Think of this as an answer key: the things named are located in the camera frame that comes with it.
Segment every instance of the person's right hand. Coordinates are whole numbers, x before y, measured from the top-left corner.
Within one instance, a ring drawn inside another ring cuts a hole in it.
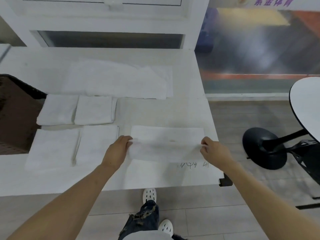
[[[225,171],[230,165],[235,164],[229,149],[218,141],[212,141],[209,137],[204,137],[201,141],[200,152],[205,160],[214,165],[221,171]]]

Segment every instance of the foot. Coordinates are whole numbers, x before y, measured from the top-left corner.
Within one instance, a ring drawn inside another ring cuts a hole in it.
[[[154,202],[157,202],[157,192],[155,188],[146,188],[143,191],[142,203],[144,204],[148,200],[153,200]]]
[[[174,227],[168,219],[165,219],[160,223],[158,230],[169,234],[170,237],[174,234]]]

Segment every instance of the ripped jeans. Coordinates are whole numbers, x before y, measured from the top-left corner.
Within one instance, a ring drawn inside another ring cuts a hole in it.
[[[148,200],[137,214],[130,214],[127,223],[119,234],[118,240],[123,240],[126,236],[134,232],[158,230],[158,225],[159,207],[153,200]],[[174,240],[184,240],[176,234],[174,234],[172,238]]]

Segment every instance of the gray tile floor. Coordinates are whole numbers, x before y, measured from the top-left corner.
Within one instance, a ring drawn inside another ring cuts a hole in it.
[[[311,198],[311,195],[320,196],[320,186],[294,158],[288,157],[282,169],[270,171],[247,160],[242,149],[242,135],[250,127],[267,128],[279,136],[301,129],[288,102],[210,102],[210,108],[219,140],[230,148],[234,158],[247,171],[295,206],[320,202]],[[128,214],[139,210],[142,192],[140,189],[102,192],[77,239],[117,239]],[[0,197],[0,239],[9,236],[56,196]],[[234,186],[158,188],[157,197],[161,220],[170,219],[174,232],[190,240],[267,239]],[[320,223],[320,209],[305,212]]]

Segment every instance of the folded white towel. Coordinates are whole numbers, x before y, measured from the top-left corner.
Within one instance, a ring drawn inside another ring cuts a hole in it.
[[[80,96],[75,113],[76,125],[101,125],[115,120],[117,98]]]
[[[170,71],[104,60],[81,60],[71,65],[62,90],[71,94],[77,91],[83,94],[85,90],[89,96],[166,99],[170,78],[160,77],[164,74],[170,76]]]
[[[38,125],[72,125],[78,103],[77,95],[49,94],[37,118]]]
[[[99,165],[108,147],[119,136],[116,125],[88,125],[82,128],[76,165]]]
[[[48,170],[71,167],[75,158],[80,129],[38,129],[29,155],[26,170]]]
[[[132,126],[131,159],[164,163],[203,160],[200,142],[203,128],[162,128]]]

